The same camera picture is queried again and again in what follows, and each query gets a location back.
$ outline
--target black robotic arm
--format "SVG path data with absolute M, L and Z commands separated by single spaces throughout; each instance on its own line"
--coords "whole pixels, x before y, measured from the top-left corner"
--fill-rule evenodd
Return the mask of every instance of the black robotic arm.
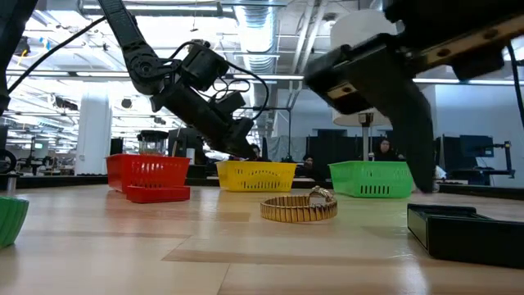
M 413 78 L 440 65 L 462 81 L 502 68 L 502 49 L 524 34 L 524 1 L 384 0 L 384 7 L 401 33 L 330 51 L 308 64 L 305 83 L 342 114 L 376 107 L 389 117 L 415 184 L 430 192 L 431 112 Z
M 0 54 L 0 112 L 7 109 L 8 94 L 11 92 L 7 91 L 5 83 L 6 69 L 36 1 L 15 0 L 10 3 L 14 4 L 0 12 L 0 41 L 8 45 Z M 227 61 L 210 50 L 208 43 L 203 42 L 184 43 L 179 50 L 185 46 L 190 49 L 183 61 L 172 59 L 176 53 L 169 59 L 159 58 L 144 40 L 135 18 L 121 0 L 99 0 L 99 3 L 121 47 L 133 86 L 140 93 L 152 95 L 154 112 L 162 107 L 167 108 L 186 124 L 195 127 L 214 150 L 239 157 L 255 156 L 246 140 L 253 120 L 246 117 L 233 119 L 233 112 L 245 105 L 240 92 L 226 93 L 218 102 L 214 99 L 207 102 L 197 92 L 206 91 L 227 73 L 230 66 Z M 12 19 L 18 22 L 15 25 L 3 22 Z

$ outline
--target green object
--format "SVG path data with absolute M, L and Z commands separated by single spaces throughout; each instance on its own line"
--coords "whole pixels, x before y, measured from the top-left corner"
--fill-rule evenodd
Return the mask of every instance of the green object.
M 0 197 L 0 248 L 13 244 L 24 224 L 29 202 L 13 197 Z
M 413 179 L 405 162 L 346 161 L 329 166 L 336 193 L 352 197 L 409 197 Z

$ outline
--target person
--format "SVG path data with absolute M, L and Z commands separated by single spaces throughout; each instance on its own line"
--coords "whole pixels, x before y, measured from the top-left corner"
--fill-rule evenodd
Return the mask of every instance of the person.
M 304 161 L 304 165 L 296 167 L 295 176 L 311 178 L 314 181 L 326 180 L 322 173 L 315 169 L 313 156 L 305 154 L 304 157 L 302 157 L 302 160 Z
M 254 143 L 251 144 L 251 148 L 253 149 L 253 152 L 255 152 L 256 158 L 250 159 L 249 161 L 268 161 L 271 162 L 269 159 L 263 158 L 260 155 L 260 147 Z
M 397 154 L 392 148 L 387 138 L 384 138 L 376 152 L 370 154 L 374 161 L 403 161 L 404 156 Z

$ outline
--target metal watch band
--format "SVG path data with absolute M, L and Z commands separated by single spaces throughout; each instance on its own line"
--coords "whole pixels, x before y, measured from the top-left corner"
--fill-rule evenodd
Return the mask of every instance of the metal watch band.
M 323 202 L 312 203 L 312 199 Z M 270 198 L 260 204 L 260 214 L 267 220 L 287 223 L 326 220 L 337 215 L 337 200 L 316 186 L 309 195 Z

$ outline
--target white lamp shade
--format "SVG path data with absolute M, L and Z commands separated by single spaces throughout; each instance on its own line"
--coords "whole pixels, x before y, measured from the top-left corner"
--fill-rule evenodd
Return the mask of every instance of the white lamp shade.
M 333 118 L 333 124 L 339 125 L 339 126 L 362 126 L 359 122 L 359 114 L 361 113 L 373 113 L 373 121 L 371 122 L 371 126 L 383 126 L 383 125 L 389 125 L 391 126 L 391 122 L 389 119 L 387 119 L 385 116 L 383 116 L 380 112 L 378 112 L 376 109 L 368 109 L 366 111 L 361 111 L 359 113 L 353 114 L 353 115 L 342 115 L 335 109 L 333 109 L 332 118 Z
M 331 47 L 337 48 L 343 44 L 355 46 L 380 33 L 396 34 L 396 27 L 384 17 L 382 11 L 360 10 L 338 20 L 331 29 Z M 372 112 L 371 126 L 391 125 L 390 121 L 376 109 L 362 112 Z M 361 126 L 359 114 L 342 115 L 333 110 L 333 123 L 339 126 Z

